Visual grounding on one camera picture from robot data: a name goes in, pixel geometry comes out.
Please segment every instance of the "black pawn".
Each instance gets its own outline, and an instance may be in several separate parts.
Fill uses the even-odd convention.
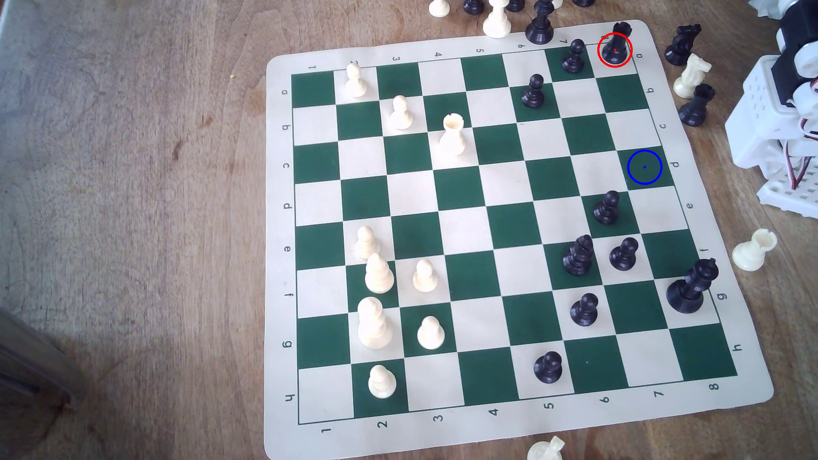
[[[608,44],[602,48],[602,59],[605,59],[609,64],[618,65],[627,59],[627,40],[625,37],[631,36],[631,25],[627,22],[618,22],[613,25],[613,31],[622,35],[611,35]]]
[[[583,295],[571,306],[571,319],[580,326],[590,326],[596,321],[596,306],[599,304],[600,300],[596,298],[596,295],[590,292]]]
[[[617,270],[626,272],[636,264],[636,250],[639,249],[639,242],[631,237],[622,240],[622,244],[611,250],[608,260]]]
[[[687,271],[685,279],[675,280],[667,287],[667,302],[679,313],[695,313],[704,302],[702,292],[718,277],[715,259],[699,259]]]
[[[569,74],[578,74],[582,72],[582,67],[585,67],[585,61],[582,60],[582,54],[585,52],[585,42],[580,38],[576,38],[571,42],[571,54],[563,59],[563,70]]]
[[[562,376],[562,357],[555,351],[537,358],[534,361],[534,375],[542,383],[554,383]]]
[[[596,206],[594,206],[594,219],[604,225],[616,223],[619,219],[619,192],[611,190],[605,193]]]
[[[563,256],[565,271],[575,277],[581,277],[591,269],[591,258],[594,255],[594,242],[589,235],[582,235],[571,243]]]
[[[716,96],[716,90],[702,83],[693,90],[693,99],[679,107],[679,120],[688,126],[700,126],[708,116],[707,105]]]

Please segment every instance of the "white chess piece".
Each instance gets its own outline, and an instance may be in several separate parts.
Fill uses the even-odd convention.
[[[745,272],[755,272],[764,264],[767,251],[778,244],[778,237],[766,228],[753,232],[750,241],[741,243],[733,249],[733,263]]]
[[[440,321],[434,316],[427,316],[417,328],[417,342],[427,350],[437,350],[446,340],[446,332],[440,326]]]
[[[458,156],[465,150],[463,138],[463,117],[449,114],[443,117],[443,128],[446,132],[440,138],[440,149],[450,156]]]
[[[511,32],[511,22],[506,16],[509,0],[488,0],[492,12],[483,21],[483,33],[491,38],[503,38]]]
[[[367,348],[379,350],[392,340],[392,325],[384,314],[384,306],[375,297],[358,302],[358,339]]]
[[[383,294],[392,289],[395,284],[395,274],[389,265],[377,252],[373,252],[366,260],[366,288],[376,294]]]
[[[395,129],[406,129],[411,126],[412,116],[409,113],[407,99],[403,96],[395,96],[392,100],[394,112],[389,116],[389,123]]]
[[[415,289],[420,292],[430,292],[438,286],[438,274],[434,271],[432,263],[427,259],[418,261],[415,274],[411,278]]]
[[[694,53],[687,58],[687,67],[681,72],[681,76],[673,82],[673,92],[678,97],[685,99],[693,98],[693,90],[704,81],[704,74],[709,72],[712,65],[705,62]]]
[[[349,97],[361,97],[366,93],[366,82],[361,79],[361,66],[354,62],[347,65],[347,80],[344,91]]]
[[[375,237],[372,229],[364,225],[358,229],[357,241],[355,241],[355,255],[367,260],[375,252],[380,252],[380,241]]]

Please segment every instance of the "black chess piece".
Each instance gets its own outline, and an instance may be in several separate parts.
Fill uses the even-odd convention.
[[[619,219],[619,192],[611,190],[605,193],[596,206],[594,206],[594,219],[604,225],[616,223]]]
[[[600,304],[600,300],[596,295],[590,292],[583,295],[582,298],[573,303],[571,306],[571,319],[578,325],[588,327],[596,321],[596,306]]]
[[[617,270],[626,272],[636,264],[636,250],[639,249],[639,242],[635,238],[627,237],[622,240],[622,244],[611,250],[608,260]]]
[[[585,67],[585,61],[582,60],[582,54],[585,52],[585,42],[580,38],[576,38],[571,42],[571,54],[563,59],[563,70],[569,74],[578,74],[582,72]]]
[[[590,235],[582,235],[571,243],[563,255],[565,271],[575,277],[581,277],[591,269],[591,259],[594,255],[594,242]]]
[[[554,12],[554,3],[551,0],[542,0],[540,11],[531,24],[525,28],[525,38],[535,45],[544,45],[554,38],[554,27],[548,20],[548,15]]]
[[[673,37],[671,44],[665,48],[665,61],[673,65],[687,65],[693,41],[701,31],[702,26],[699,24],[676,27],[676,37]]]
[[[542,383],[554,383],[562,376],[562,357],[555,351],[537,358],[534,361],[534,375]]]
[[[679,107],[679,120],[688,126],[700,126],[708,116],[707,105],[716,96],[716,90],[702,83],[693,90],[693,99]]]

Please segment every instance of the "white square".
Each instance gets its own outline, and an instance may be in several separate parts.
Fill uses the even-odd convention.
[[[438,212],[444,254],[492,250],[492,231],[484,206]]]
[[[670,232],[687,228],[675,187],[641,188],[627,193],[642,233]]]
[[[536,120],[517,123],[519,143],[526,160],[570,156],[562,120]]]
[[[595,79],[554,82],[554,98],[562,118],[605,113]]]
[[[605,114],[617,150],[656,147],[659,136],[650,110],[629,110]]]
[[[472,127],[517,123],[510,89],[479,89],[466,92],[465,97],[469,101]]]
[[[600,303],[596,306],[596,321],[590,326],[580,326],[571,319],[571,306],[585,294],[594,294]],[[590,337],[613,336],[614,319],[608,306],[608,296],[604,286],[574,287],[554,291],[554,304],[557,309],[557,319],[560,321],[560,331],[563,340],[587,339]]]
[[[434,188],[434,171],[390,174],[389,213],[391,215],[421,214],[438,210],[438,193]]]
[[[457,353],[412,356],[403,360],[409,410],[462,406],[463,384]]]
[[[338,167],[342,179],[385,176],[384,139],[379,136],[339,141]]]
[[[524,161],[480,165],[480,182],[486,206],[533,201]]]
[[[293,145],[338,141],[338,117],[335,106],[297,107],[293,109]]]
[[[419,62],[420,88],[424,95],[465,92],[460,59]]]
[[[451,303],[457,351],[509,346],[502,297],[481,297]]]
[[[601,195],[609,190],[627,190],[619,154],[615,151],[571,155],[571,165],[582,196]]]
[[[340,222],[341,181],[295,184],[295,225]]]
[[[300,423],[354,417],[352,365],[299,369],[298,399]]]
[[[534,201],[534,213],[542,244],[574,241],[580,235],[591,234],[579,196]]]
[[[501,295],[532,294],[551,290],[546,252],[542,245],[494,250]]]
[[[431,292],[420,292],[415,288],[412,279],[415,276],[417,263],[427,259],[438,274],[438,286]],[[446,257],[431,255],[414,259],[395,261],[395,282],[398,284],[398,305],[411,307],[415,305],[445,304],[449,300],[449,279],[446,272]]]
[[[628,386],[683,380],[668,329],[620,334],[616,340]]]
[[[560,354],[563,359],[563,373],[560,379],[554,383],[542,383],[534,375],[534,362],[549,351]],[[571,368],[568,357],[565,355],[565,344],[562,341],[514,345],[511,347],[511,362],[514,364],[517,394],[521,399],[573,393]]]

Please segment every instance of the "white pawn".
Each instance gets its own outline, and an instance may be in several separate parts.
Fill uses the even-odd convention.
[[[511,32],[511,22],[506,16],[509,0],[488,0],[492,12],[483,21],[483,33],[491,38],[503,38]]]
[[[361,97],[366,93],[366,82],[361,79],[361,66],[354,62],[347,65],[347,84],[344,86],[349,97]]]
[[[395,284],[395,274],[389,265],[377,252],[373,252],[366,260],[366,288],[376,294],[383,294]]]
[[[446,332],[440,327],[440,321],[434,316],[427,316],[417,328],[417,342],[427,350],[437,350],[446,340]]]
[[[364,225],[358,229],[358,240],[355,241],[355,255],[361,259],[369,259],[375,252],[380,252],[380,241],[375,237],[372,229]]]
[[[709,72],[712,65],[705,62],[694,53],[687,58],[687,67],[681,72],[681,76],[673,82],[673,92],[678,97],[685,99],[693,98],[693,90],[704,81],[705,72]]]
[[[733,249],[733,263],[745,272],[755,272],[764,264],[767,251],[778,244],[778,237],[766,228],[753,232],[750,241],[741,243]]]
[[[398,381],[395,380],[395,374],[387,368],[377,364],[369,371],[369,391],[376,398],[386,399],[392,396],[396,388]]]
[[[407,99],[403,96],[395,96],[392,100],[394,112],[389,116],[389,123],[395,129],[406,129],[411,126],[412,116],[409,113]]]

